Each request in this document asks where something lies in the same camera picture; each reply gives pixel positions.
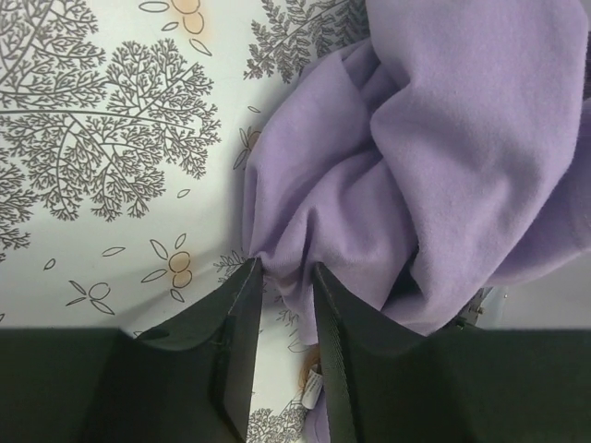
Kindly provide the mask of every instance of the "patterned tablecloth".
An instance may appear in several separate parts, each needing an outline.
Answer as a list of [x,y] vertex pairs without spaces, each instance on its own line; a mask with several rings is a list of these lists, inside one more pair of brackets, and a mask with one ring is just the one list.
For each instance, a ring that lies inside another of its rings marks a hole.
[[[138,334],[244,261],[248,154],[363,0],[0,0],[0,327]],[[268,289],[249,442],[304,417],[297,316]]]

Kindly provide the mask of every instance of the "table surface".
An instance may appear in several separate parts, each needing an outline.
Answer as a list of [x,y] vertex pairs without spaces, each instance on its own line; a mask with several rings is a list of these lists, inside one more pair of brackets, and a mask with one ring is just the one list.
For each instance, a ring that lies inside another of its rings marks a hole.
[[[0,327],[158,324],[244,261],[244,167],[363,0],[6,0]],[[297,316],[268,288],[249,442],[300,439]]]

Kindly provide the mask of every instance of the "white garment tag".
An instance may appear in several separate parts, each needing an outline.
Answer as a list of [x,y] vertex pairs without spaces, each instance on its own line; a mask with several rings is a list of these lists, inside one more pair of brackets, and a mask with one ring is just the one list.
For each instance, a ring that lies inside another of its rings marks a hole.
[[313,365],[308,374],[308,382],[304,388],[304,395],[302,395],[302,406],[308,410],[316,407],[316,402],[322,391],[323,381],[322,376],[317,372],[318,365]]

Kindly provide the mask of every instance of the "purple cloth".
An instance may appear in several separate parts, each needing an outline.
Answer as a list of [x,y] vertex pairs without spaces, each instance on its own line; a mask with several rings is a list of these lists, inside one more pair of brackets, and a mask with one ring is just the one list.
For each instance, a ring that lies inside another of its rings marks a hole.
[[[317,261],[429,334],[479,287],[538,277],[591,245],[579,1],[367,7],[371,38],[305,72],[247,164],[245,251],[262,258],[308,344]],[[420,293],[386,305],[417,247]],[[323,401],[307,435],[329,441]]]

